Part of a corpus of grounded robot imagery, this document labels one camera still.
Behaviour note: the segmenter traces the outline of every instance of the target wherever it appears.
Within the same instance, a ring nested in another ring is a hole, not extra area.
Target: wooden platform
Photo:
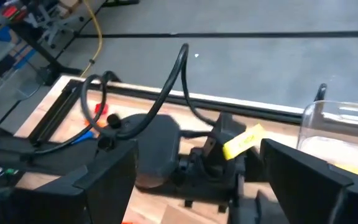
[[[16,136],[26,137],[35,128],[37,123],[41,120],[44,114],[51,107],[53,102],[59,96],[63,87],[73,77],[63,76],[57,81],[55,86],[51,89],[44,100],[38,105],[34,112],[29,116],[27,121],[16,132]],[[111,85],[120,85],[129,88],[147,89],[150,91],[159,91],[159,89],[147,88],[143,86],[133,86],[122,83],[112,83]],[[181,95],[181,92],[172,91],[173,95]],[[230,101],[232,103],[269,107],[279,110],[292,110],[299,112],[299,109],[279,107],[274,105],[265,105],[260,103],[253,103],[249,101],[240,101],[227,98],[216,98],[205,95],[191,95],[193,98],[208,98],[216,101]],[[99,92],[91,91],[88,93],[89,108],[94,108],[96,103],[99,103],[101,95]],[[117,113],[121,117],[126,117],[136,113],[147,112],[153,101],[141,100],[127,96],[109,94],[107,104],[109,105],[109,113]],[[178,106],[172,104],[164,104],[160,110],[162,114],[169,114],[172,116],[182,129],[192,129],[198,131],[210,130],[211,126],[204,124],[196,119],[190,110],[185,106]],[[214,111],[200,110],[200,113],[216,119],[218,113]],[[274,123],[270,121],[263,121],[254,118],[246,118],[242,116],[235,116],[235,119],[245,123],[248,127],[256,124],[261,124],[267,131],[266,138],[274,139],[278,142],[284,143],[291,147],[296,146],[297,134],[299,132],[298,126],[287,124]],[[53,141],[64,141],[75,135],[78,131],[85,127],[85,119],[81,113],[80,102],[77,102],[73,109],[69,112],[67,118],[64,120],[58,131],[53,135]],[[198,138],[192,140],[182,140],[180,152],[185,154],[194,146],[202,146],[205,138]],[[26,173],[22,180],[18,183],[18,187],[25,187],[34,189],[58,177],[44,174]],[[280,210],[277,199],[272,192],[270,186],[266,183],[246,184],[244,187],[247,197],[255,197],[258,191],[261,191],[266,196],[265,205],[262,208],[265,217],[262,217],[262,223],[286,223],[285,217]],[[184,208],[183,201],[174,198],[159,197],[154,195],[142,194],[136,189],[133,190],[131,199],[128,204],[127,212],[124,217],[125,222],[134,223],[226,223],[227,213],[218,213],[216,205],[194,202],[192,209]]]

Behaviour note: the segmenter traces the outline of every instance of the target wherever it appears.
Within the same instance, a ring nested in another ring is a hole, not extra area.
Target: gray floor
[[[355,0],[141,0],[104,8],[104,34],[358,30]],[[84,34],[95,34],[92,24]]]
[[[103,1],[92,1],[93,9]],[[77,13],[89,18],[83,6]],[[358,1],[141,0],[97,18],[104,34],[358,30]],[[95,33],[92,22],[82,31]],[[51,53],[71,37],[62,35]],[[184,42],[191,92],[304,108],[325,82],[330,100],[358,102],[358,39],[104,39],[89,73],[113,70],[126,83],[161,87]],[[97,44],[76,39],[59,61],[84,68]],[[2,126],[15,132],[47,92],[22,102]]]
[[[358,102],[358,39],[106,39],[89,73],[162,87],[185,42],[191,92],[304,108],[325,82],[330,100]],[[69,65],[83,67],[96,43],[74,41]]]

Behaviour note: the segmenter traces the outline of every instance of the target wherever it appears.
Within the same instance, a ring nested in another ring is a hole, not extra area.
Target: yellow tag
[[[358,174],[358,167],[354,165],[345,165],[345,164],[334,164],[336,167],[339,167],[341,169],[347,170],[349,172],[352,172],[354,174]]]
[[[256,146],[264,137],[265,130],[260,124],[234,137],[223,145],[223,154],[226,160],[233,159],[240,153]]]

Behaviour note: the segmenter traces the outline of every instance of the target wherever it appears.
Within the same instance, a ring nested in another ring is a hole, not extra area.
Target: black stand
[[[24,41],[26,41],[34,50],[42,55],[49,65],[46,68],[48,76],[45,79],[46,85],[52,85],[61,73],[67,73],[72,75],[80,75],[82,70],[77,68],[68,68],[61,65],[55,57],[53,57],[47,50],[45,50],[36,40],[34,40],[30,33],[31,29],[25,23],[12,23],[9,27]]]
[[[113,2],[108,2],[108,0],[106,0],[102,7],[129,6],[139,4],[139,2],[140,0],[114,0]]]

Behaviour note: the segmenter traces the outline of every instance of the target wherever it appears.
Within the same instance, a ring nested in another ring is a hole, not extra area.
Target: transparent bin
[[[297,149],[358,174],[358,104],[316,101],[306,107]]]

